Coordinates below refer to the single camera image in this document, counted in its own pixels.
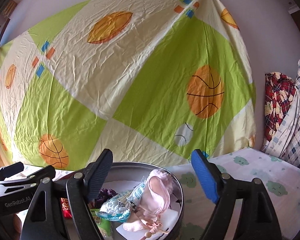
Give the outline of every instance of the red plaid fabric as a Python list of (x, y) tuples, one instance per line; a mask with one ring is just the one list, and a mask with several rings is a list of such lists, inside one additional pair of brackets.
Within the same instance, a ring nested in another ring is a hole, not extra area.
[(286, 116), (296, 88), (292, 78), (279, 73), (266, 74), (265, 138), (271, 141)]

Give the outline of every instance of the blue square print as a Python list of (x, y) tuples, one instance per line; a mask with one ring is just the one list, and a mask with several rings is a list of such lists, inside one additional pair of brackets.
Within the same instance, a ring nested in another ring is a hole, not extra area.
[(193, 14), (194, 14), (194, 11), (193, 11), (193, 10), (190, 10), (190, 9), (186, 12), (186, 15), (187, 15), (190, 19), (192, 18)]
[(47, 50), (47, 48), (49, 47), (50, 43), (49, 41), (46, 41), (43, 45), (42, 45), (42, 52), (45, 52)]
[(192, 2), (192, 0), (183, 0), (183, 2), (184, 2), (185, 4), (190, 4), (190, 3)]
[(44, 71), (44, 66), (42, 64), (40, 64), (40, 66), (38, 67), (37, 72), (36, 72), (36, 74), (39, 78), (43, 71)]

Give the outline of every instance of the tied fabric knot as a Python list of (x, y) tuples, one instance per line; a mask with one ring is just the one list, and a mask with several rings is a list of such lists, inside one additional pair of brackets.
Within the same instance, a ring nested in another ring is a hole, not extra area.
[(145, 235), (140, 238), (140, 240), (146, 240), (147, 238), (150, 238), (152, 235), (154, 235), (158, 232), (161, 232), (166, 235), (169, 233), (168, 231), (164, 231), (161, 229), (162, 224), (159, 221), (153, 222), (152, 224), (147, 222), (146, 226), (148, 226), (150, 228), (150, 231), (146, 232)]

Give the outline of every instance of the blue gripper pad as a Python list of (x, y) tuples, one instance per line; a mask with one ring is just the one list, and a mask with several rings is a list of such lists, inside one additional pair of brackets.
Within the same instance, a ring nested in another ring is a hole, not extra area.
[(217, 182), (213, 178), (211, 172), (209, 171), (209, 168), (203, 162), (202, 157), (205, 158), (200, 150), (194, 150), (191, 153), (191, 165), (200, 181), (201, 187), (206, 194), (206, 197), (213, 203), (217, 204), (220, 198), (218, 194)]

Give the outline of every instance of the table covered with cloth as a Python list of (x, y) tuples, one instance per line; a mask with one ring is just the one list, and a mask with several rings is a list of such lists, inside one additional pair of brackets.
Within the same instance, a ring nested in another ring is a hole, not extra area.
[[(300, 230), (299, 168), (252, 148), (245, 148), (209, 161), (215, 163), (221, 172), (229, 173), (234, 179), (251, 181), (255, 177), (260, 178), (273, 202), (282, 235), (286, 239), (292, 239), (297, 234)], [(11, 178), (27, 176), (38, 169), (40, 168), (25, 165), (22, 173)], [(215, 205), (206, 198), (191, 164), (167, 169), (178, 178), (184, 191), (185, 212), (180, 240), (199, 240)], [(55, 179), (60, 179), (68, 173), (70, 171), (56, 170)], [(226, 240), (234, 236), (241, 203), (241, 200), (236, 201)], [(26, 211), (18, 215), (24, 221)]]

